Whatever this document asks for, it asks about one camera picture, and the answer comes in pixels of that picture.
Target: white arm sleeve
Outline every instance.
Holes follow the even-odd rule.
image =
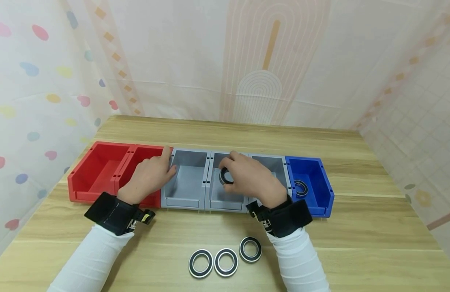
[[[267,233],[277,251],[280,274],[289,292],[330,292],[326,274],[304,228],[277,238]]]
[[[92,227],[47,292],[99,292],[121,249],[133,232],[116,236],[99,225]]]

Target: black wrist strap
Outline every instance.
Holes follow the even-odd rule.
[[[246,208],[251,217],[262,222],[267,233],[279,238],[292,234],[298,228],[312,222],[305,200],[293,203],[290,196],[287,196],[286,202],[273,209],[259,206],[256,201],[248,204]]]
[[[142,211],[139,209],[139,205],[129,205],[117,197],[103,192],[84,216],[120,236],[132,232],[138,221],[149,224],[155,213],[148,209]]]

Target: table surface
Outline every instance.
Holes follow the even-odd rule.
[[[113,116],[93,141],[320,157],[335,200],[332,216],[315,219],[307,231],[332,291],[450,291],[450,261],[357,132]],[[0,291],[45,291],[92,227],[83,217],[87,208],[69,201],[64,175],[1,256]],[[215,272],[191,277],[194,251],[238,251],[245,236],[262,243],[258,262],[240,261],[228,279]],[[153,224],[136,229],[104,287],[231,290],[284,290],[262,225],[246,214],[172,209],[158,210]]]

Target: curtain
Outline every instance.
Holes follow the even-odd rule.
[[[0,254],[112,114],[367,129],[449,34],[450,0],[0,1]]]
[[[361,119],[360,129],[450,258],[450,15],[442,18],[405,58],[416,61],[423,53],[418,69],[402,85],[389,85],[392,93],[375,101],[379,106]],[[424,55],[432,38],[435,45]]]

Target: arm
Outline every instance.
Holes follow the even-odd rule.
[[[162,155],[145,159],[136,167],[131,180],[118,191],[118,199],[129,205],[139,204],[150,193],[163,187],[176,173],[169,169],[170,148]],[[64,265],[48,292],[97,292],[102,290],[109,271],[133,232],[116,236],[95,225]]]
[[[233,184],[224,185],[226,192],[255,197],[269,209],[286,203],[286,188],[257,160],[231,151],[230,157],[220,162],[219,168],[223,167],[234,179]],[[317,252],[304,228],[281,238],[269,233],[267,236],[277,252],[280,274],[288,291],[330,291]]]

